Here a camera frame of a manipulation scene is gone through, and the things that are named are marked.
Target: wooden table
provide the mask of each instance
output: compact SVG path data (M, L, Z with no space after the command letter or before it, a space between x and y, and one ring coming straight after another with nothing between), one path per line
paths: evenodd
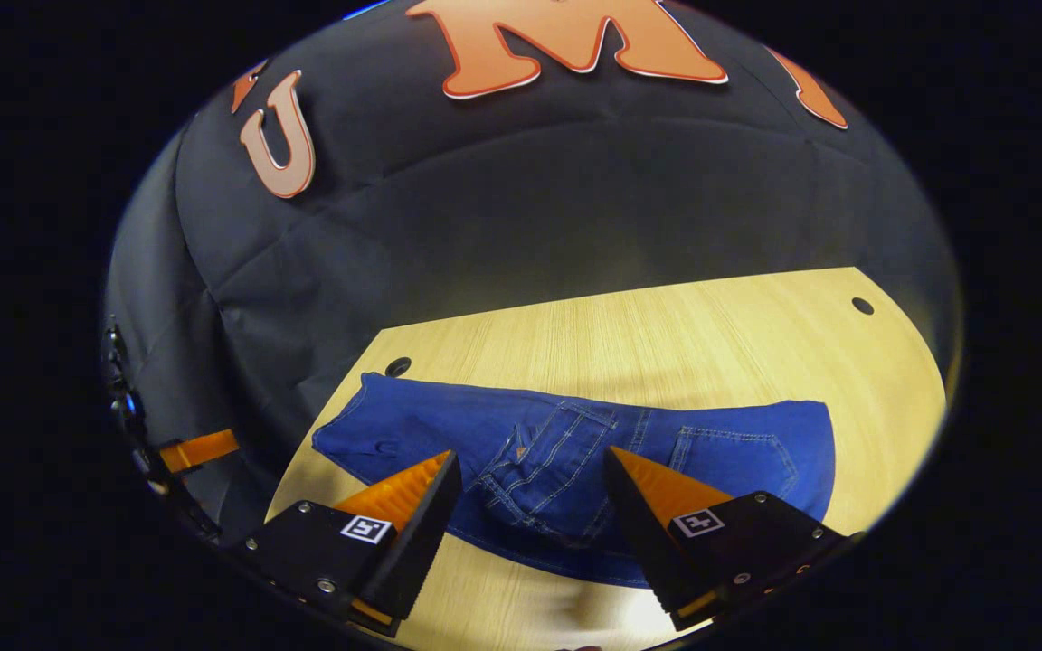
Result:
M853 298L873 308L864 314ZM268 518L299 499L363 490L312 449L359 375L410 357L406 379L531 389L643 407L747 407L814 400L830 410L835 490L824 524L866 529L921 465L946 399L922 337L853 268L670 284L381 330L292 458ZM635 650L678 637L649 590L568 579L445 534L406 648Z

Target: blue jeans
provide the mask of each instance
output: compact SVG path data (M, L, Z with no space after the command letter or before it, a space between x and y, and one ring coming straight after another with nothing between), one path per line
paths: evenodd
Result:
M452 535L562 576L648 587L614 523L602 452L617 446L735 497L769 491L821 520L835 483L826 405L671 408L516 389L361 376L313 448L366 484L453 449Z

